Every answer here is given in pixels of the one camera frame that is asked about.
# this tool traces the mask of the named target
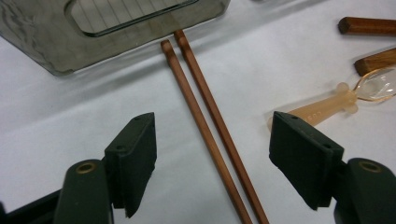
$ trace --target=wooden chopstick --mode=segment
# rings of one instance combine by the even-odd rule
[[[209,126],[205,121],[205,117],[192,93],[189,82],[187,81],[186,76],[184,75],[184,72],[180,66],[180,63],[172,48],[171,43],[169,42],[169,40],[164,40],[163,42],[161,42],[161,47],[169,63],[169,66],[171,67],[175,75],[178,86],[183,92],[184,98],[186,99],[187,104],[189,105],[190,111],[195,119],[195,122],[197,123],[201,135],[205,140],[206,146],[209,149],[212,159],[216,164],[216,167],[218,168],[221,179],[230,195],[231,201],[233,202],[233,206],[235,207],[243,223],[252,223],[248,215],[248,210],[246,209],[238,193],[238,190],[236,189],[236,186],[233,182],[230,172],[228,171],[227,166],[223,158],[221,157],[216,141],[212,133],[210,132]]]
[[[219,112],[218,106],[216,105],[215,99],[206,84],[204,74],[199,67],[198,62],[195,59],[195,56],[190,47],[189,41],[187,37],[184,35],[182,30],[178,30],[174,32],[175,39],[178,43],[178,46],[181,49],[184,60],[187,62],[188,67],[192,73],[192,76],[195,80],[195,83],[198,86],[198,89],[201,95],[204,98],[206,107],[209,110],[210,116],[215,122],[216,128],[219,132],[221,140],[228,152],[228,155],[233,163],[233,167],[239,177],[239,180],[245,190],[247,198],[253,208],[253,211],[256,215],[256,218],[260,223],[268,224],[267,216],[265,215],[264,210],[262,209],[262,205],[260,203],[259,197],[256,194],[253,185],[251,184],[250,178],[248,177],[248,173],[245,169],[244,164],[239,157],[238,151],[236,149],[235,144],[233,143],[233,139],[227,129],[227,126]]]
[[[338,29],[343,35],[396,35],[396,21],[345,17]]]
[[[396,64],[396,49],[389,49],[380,53],[359,59],[355,62],[355,69],[359,76],[373,72],[374,70],[390,67]]]

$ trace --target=plastic spoon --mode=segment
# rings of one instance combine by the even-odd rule
[[[359,100],[380,102],[396,94],[396,67],[374,70],[359,80],[353,90],[345,82],[338,84],[336,94],[328,99],[306,105],[289,113],[315,126],[340,110],[350,114],[358,112],[356,102]],[[268,127],[271,130],[272,118]]]

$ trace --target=metal grid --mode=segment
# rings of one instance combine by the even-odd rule
[[[77,0],[71,15],[81,31],[99,33],[191,0]]]

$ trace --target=white surface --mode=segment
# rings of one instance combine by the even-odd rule
[[[342,36],[337,23],[396,19],[395,8],[394,0],[233,0],[222,17],[185,31],[271,223],[334,223],[335,202],[305,205],[268,159],[267,119],[326,97],[339,82],[354,85],[353,63],[395,48],[396,39]],[[0,71],[0,201],[8,212],[61,188],[68,167],[103,158],[131,118],[152,111],[156,170],[135,216],[116,210],[115,223],[240,222],[159,41],[54,77],[0,38]],[[368,158],[395,172],[396,100],[359,106],[317,128],[346,149],[344,161]]]

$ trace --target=wooden handle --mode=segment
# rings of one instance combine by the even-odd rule
[[[343,35],[392,35],[396,36],[396,21],[345,17],[338,23]]]
[[[221,140],[233,163],[233,167],[236,173],[238,174],[242,187],[244,188],[245,193],[247,194],[247,198],[249,199],[249,202],[256,215],[256,218],[259,220],[259,223],[268,224],[269,222],[267,216],[265,215],[264,210],[262,209],[262,205],[260,203],[259,197],[257,196],[256,191],[253,188],[253,185],[251,184],[250,178],[248,177],[248,173],[245,169],[244,164],[241,161],[241,158],[239,157],[238,151],[236,150],[236,146],[233,143],[233,139],[231,138],[230,133],[228,132],[227,126],[220,114],[215,99],[213,98],[213,95],[206,84],[204,74],[202,73],[198,62],[195,59],[189,41],[187,40],[187,37],[184,35],[184,32],[182,30],[176,31],[174,35],[178,43],[178,46],[180,47],[181,52],[183,53],[184,60],[187,62],[191,74],[194,77],[195,83],[197,84],[198,89],[204,98],[210,116],[215,122]]]
[[[204,114],[202,113],[201,108],[199,107],[198,102],[194,97],[189,82],[187,81],[186,76],[184,75],[183,69],[180,66],[180,63],[172,48],[171,43],[169,42],[169,40],[164,40],[163,42],[161,42],[161,47],[169,63],[169,66],[171,67],[175,75],[178,86],[183,92],[184,98],[186,99],[186,102],[190,108],[192,116],[194,117],[195,122],[201,132],[201,135],[205,140],[210,155],[212,156],[212,159],[216,164],[216,167],[218,168],[221,179],[230,195],[231,201],[233,202],[233,206],[235,207],[243,223],[252,223],[248,215],[248,210],[246,209],[244,203],[242,202],[242,199],[238,193],[238,190],[236,189],[236,186],[227,169],[227,166],[223,158],[221,157],[219,148],[216,145],[215,138],[213,137],[212,132],[210,132],[209,126],[205,121]]]
[[[390,67],[394,64],[396,64],[396,49],[389,49],[357,60],[355,62],[355,69],[363,77],[376,69]]]

